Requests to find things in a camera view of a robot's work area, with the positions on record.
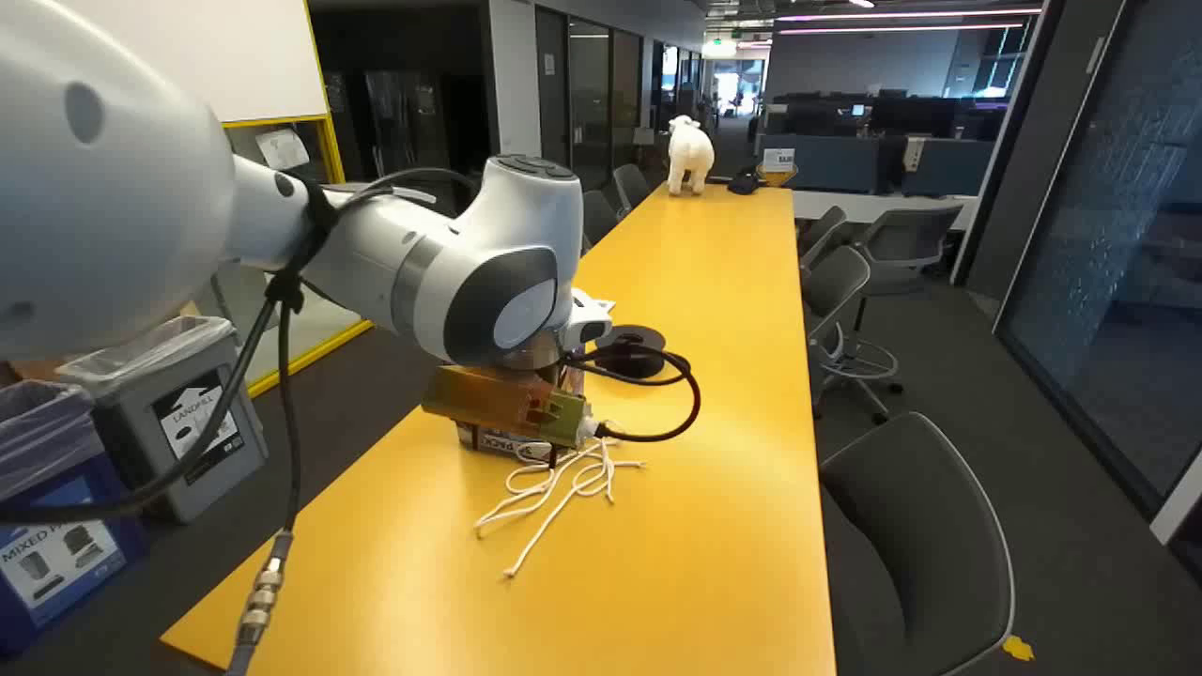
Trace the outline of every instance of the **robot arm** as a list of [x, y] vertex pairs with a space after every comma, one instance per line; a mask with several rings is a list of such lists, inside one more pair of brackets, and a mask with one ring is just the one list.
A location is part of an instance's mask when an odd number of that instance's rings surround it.
[[[112, 345], [219, 266], [273, 272], [302, 245], [309, 188], [230, 157], [204, 103], [78, 16], [3, 3], [0, 46], [0, 362]], [[373, 200], [306, 278], [425, 355], [477, 364], [569, 320], [580, 253], [580, 180], [491, 157], [461, 218]]]

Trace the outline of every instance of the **white cable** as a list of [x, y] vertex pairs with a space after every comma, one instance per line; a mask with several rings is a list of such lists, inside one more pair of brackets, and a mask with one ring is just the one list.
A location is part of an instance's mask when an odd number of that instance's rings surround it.
[[596, 440], [586, 450], [570, 450], [560, 459], [560, 467], [517, 467], [503, 479], [503, 490], [511, 495], [503, 495], [491, 513], [483, 513], [477, 520], [477, 536], [483, 536], [490, 525], [501, 521], [515, 521], [527, 520], [532, 513], [542, 513], [560, 483], [570, 475], [570, 490], [564, 491], [564, 499], [554, 506], [549, 520], [542, 520], [542, 525], [530, 535], [527, 550], [517, 554], [517, 561], [503, 570], [503, 579], [517, 579], [527, 561], [532, 558], [532, 550], [542, 545], [542, 536], [554, 529], [554, 521], [569, 513], [570, 499], [590, 499], [590, 495], [606, 495], [614, 505], [614, 486], [617, 486], [617, 470], [641, 470], [641, 464], [630, 459], [614, 459], [609, 450], [621, 446], [617, 440]]

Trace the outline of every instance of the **long table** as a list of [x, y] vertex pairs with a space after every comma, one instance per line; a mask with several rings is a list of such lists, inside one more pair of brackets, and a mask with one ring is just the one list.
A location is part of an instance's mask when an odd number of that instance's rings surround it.
[[[580, 287], [690, 359], [708, 406], [581, 499], [508, 584], [537, 520], [475, 536], [515, 467], [411, 412], [296, 525], [259, 676], [790, 674], [830, 676], [830, 594], [809, 400], [793, 192], [649, 197], [581, 258]], [[621, 430], [667, 430], [682, 387], [586, 381]], [[220, 670], [267, 550], [162, 641]]]

